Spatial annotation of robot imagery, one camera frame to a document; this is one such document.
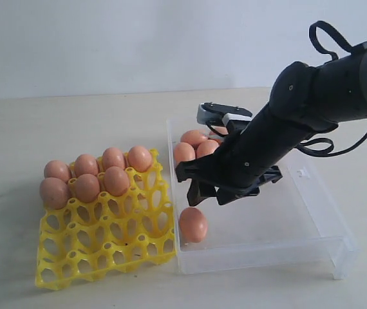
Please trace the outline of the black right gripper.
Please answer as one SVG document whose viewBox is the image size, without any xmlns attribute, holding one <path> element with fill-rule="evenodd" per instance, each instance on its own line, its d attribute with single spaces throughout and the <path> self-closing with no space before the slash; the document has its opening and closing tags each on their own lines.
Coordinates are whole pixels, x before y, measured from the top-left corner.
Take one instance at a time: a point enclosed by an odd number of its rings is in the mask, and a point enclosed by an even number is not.
<svg viewBox="0 0 367 309">
<path fill-rule="evenodd" d="M 182 161 L 174 169 L 178 183 L 191 181 L 190 207 L 216 196 L 219 205 L 257 196 L 262 185 L 282 179 L 275 164 L 312 134 L 306 125 L 275 116 L 268 104 L 250 122 L 232 120 L 226 129 L 229 135 L 213 155 Z"/>
</svg>

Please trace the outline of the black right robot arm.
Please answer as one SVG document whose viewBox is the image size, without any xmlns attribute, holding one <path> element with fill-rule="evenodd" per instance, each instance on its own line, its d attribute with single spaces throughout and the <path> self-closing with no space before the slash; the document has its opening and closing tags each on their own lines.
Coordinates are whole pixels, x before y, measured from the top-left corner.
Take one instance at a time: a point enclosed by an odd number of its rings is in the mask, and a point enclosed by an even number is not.
<svg viewBox="0 0 367 309">
<path fill-rule="evenodd" d="M 262 185 L 281 179 L 278 162 L 303 141 L 329 133 L 341 122 L 367 118 L 367 42 L 349 56 L 311 67 L 287 66 L 269 101 L 257 114 L 236 106 L 206 102 L 197 121 L 223 126 L 227 135 L 213 154 L 176 166 L 177 180 L 189 180 L 188 204 L 210 197 L 226 205 L 255 196 Z"/>
</svg>

